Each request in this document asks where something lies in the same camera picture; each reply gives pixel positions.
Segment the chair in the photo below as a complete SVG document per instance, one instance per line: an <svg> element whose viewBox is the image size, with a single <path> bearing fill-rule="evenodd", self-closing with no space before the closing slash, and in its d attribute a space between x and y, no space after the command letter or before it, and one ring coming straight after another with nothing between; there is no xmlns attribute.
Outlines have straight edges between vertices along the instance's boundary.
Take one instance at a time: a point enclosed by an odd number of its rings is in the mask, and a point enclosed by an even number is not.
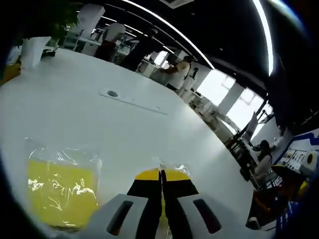
<svg viewBox="0 0 319 239"><path fill-rule="evenodd" d="M78 46L78 41L81 36L79 32L68 32L65 36L62 48L74 51Z"/></svg>

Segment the person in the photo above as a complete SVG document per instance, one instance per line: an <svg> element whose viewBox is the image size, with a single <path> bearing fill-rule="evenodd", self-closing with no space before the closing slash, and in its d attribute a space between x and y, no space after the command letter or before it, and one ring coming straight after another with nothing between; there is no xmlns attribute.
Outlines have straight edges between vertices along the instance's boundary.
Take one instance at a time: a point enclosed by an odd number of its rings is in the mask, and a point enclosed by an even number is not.
<svg viewBox="0 0 319 239"><path fill-rule="evenodd" d="M116 41L125 33L123 24L114 22L106 27L102 35L102 44L96 50L94 56L96 58L111 61L116 51Z"/></svg>
<svg viewBox="0 0 319 239"><path fill-rule="evenodd" d="M282 165L272 166L272 170L282 178L281 186L255 191L246 226L258 222L262 227L283 215L289 201L297 201L298 191L305 177Z"/></svg>
<svg viewBox="0 0 319 239"><path fill-rule="evenodd" d="M189 70L192 58L190 56L184 56L183 60L179 62L176 66L169 67L162 72L169 75L169 81L166 85L172 91L177 92L183 85Z"/></svg>
<svg viewBox="0 0 319 239"><path fill-rule="evenodd" d="M177 91L177 94L183 98L183 95L187 92L190 91L190 89L194 86L194 84L196 83L197 77L196 74L198 72L198 68L195 67L193 69L193 73L188 75L186 77L186 79L184 80L184 83L182 85L182 87Z"/></svg>
<svg viewBox="0 0 319 239"><path fill-rule="evenodd" d="M137 67L143 60L143 58L152 53L153 51L159 51L162 49L160 43L154 41L154 36L158 33L156 29L151 28L147 35L142 35L139 38L139 43L135 48L123 59L120 66L136 71Z"/></svg>
<svg viewBox="0 0 319 239"><path fill-rule="evenodd" d="M259 144L260 150L256 153L259 160L258 165L253 169L253 175L258 184L262 184L272 165L272 156L269 143L263 140Z"/></svg>

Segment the black ceiling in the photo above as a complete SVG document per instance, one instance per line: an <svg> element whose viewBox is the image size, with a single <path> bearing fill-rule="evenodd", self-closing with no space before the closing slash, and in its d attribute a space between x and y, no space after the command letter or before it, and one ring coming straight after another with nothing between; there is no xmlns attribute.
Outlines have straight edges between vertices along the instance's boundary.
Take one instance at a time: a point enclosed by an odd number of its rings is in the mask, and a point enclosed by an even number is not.
<svg viewBox="0 0 319 239"><path fill-rule="evenodd" d="M318 65L315 58L315 43L319 36L316 25L319 19L318 8L315 8L311 0L285 1L304 24L303 33L286 15L270 4L270 0L260 0L269 23L274 49L275 64L270 77L265 34L253 0L195 0L176 9L169 8L159 0L132 1L174 25L217 69L229 75L235 72L235 78L240 84L265 97L265 89L256 84L256 81L263 82L271 98L271 104L278 109L279 114L284 112L285 121L287 118L294 122L303 121L310 109L318 109L314 104L316 101L313 95L317 93L314 75ZM157 39L164 45L176 48L183 45L201 64L208 66L200 54L179 34L136 6L122 0L84 2L104 5L105 17L142 32L154 25L161 29ZM103 26L105 23L111 21L102 18L99 25Z"/></svg>

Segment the ceiling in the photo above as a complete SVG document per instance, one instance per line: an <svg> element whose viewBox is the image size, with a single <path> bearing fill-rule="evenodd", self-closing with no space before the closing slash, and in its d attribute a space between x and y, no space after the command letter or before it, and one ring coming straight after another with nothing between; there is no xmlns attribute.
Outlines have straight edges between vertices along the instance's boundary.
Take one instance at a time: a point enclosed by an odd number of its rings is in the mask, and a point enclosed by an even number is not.
<svg viewBox="0 0 319 239"><path fill-rule="evenodd" d="M260 0L267 17L272 47L274 70L269 76L269 51L261 18L253 0L195 0L176 9L159 0L132 0L167 20L193 42L212 65L233 75L238 83L251 88L282 114L285 123L305 120L310 109L318 110L311 97L316 93L314 75L317 60L314 44L319 38L315 22L318 14L311 0L285 1L296 15L280 11L272 2ZM104 5L104 17L129 25L141 32L150 27L159 29L156 38L164 45L182 48L199 63L207 61L183 37L151 14L122 0L84 0L85 3ZM100 26L112 23L102 18Z"/></svg>

